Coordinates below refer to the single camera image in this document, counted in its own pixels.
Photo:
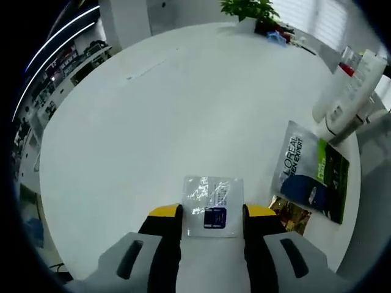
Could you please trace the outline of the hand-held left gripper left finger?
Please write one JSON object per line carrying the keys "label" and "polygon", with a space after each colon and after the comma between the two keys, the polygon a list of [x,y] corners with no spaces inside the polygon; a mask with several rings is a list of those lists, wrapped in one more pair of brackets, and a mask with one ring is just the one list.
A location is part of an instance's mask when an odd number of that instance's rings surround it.
{"label": "hand-held left gripper left finger", "polygon": [[175,292],[181,260],[183,207],[152,210],[138,232],[108,248],[97,269],[71,282],[72,292]]}

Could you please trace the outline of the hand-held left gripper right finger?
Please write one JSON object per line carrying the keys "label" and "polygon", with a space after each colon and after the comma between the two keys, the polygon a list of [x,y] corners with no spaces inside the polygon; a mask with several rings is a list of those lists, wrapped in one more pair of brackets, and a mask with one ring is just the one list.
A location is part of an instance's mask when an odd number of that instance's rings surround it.
{"label": "hand-held left gripper right finger", "polygon": [[244,259],[251,292],[338,292],[326,255],[288,232],[271,209],[243,205]]}

